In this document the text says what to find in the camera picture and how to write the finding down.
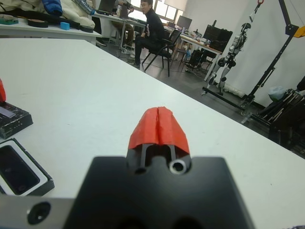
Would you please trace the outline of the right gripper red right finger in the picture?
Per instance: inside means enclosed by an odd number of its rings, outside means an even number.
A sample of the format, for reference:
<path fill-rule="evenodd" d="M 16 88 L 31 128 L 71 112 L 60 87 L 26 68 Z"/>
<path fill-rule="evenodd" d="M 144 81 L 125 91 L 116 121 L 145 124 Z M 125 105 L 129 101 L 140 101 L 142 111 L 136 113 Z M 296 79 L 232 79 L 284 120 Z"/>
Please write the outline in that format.
<path fill-rule="evenodd" d="M 158 108 L 158 140 L 160 146 L 169 147 L 170 161 L 190 157 L 186 134 L 166 107 Z"/>

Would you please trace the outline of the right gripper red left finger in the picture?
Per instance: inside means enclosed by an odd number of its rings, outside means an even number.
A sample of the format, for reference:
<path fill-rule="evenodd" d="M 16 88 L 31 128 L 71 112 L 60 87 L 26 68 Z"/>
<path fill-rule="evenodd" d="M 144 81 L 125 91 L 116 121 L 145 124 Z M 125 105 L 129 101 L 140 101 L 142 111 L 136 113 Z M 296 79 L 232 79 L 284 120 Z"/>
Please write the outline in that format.
<path fill-rule="evenodd" d="M 127 165 L 132 171 L 144 169 L 151 164 L 154 149 L 159 143 L 157 134 L 158 108 L 146 110 L 130 136 Z"/>

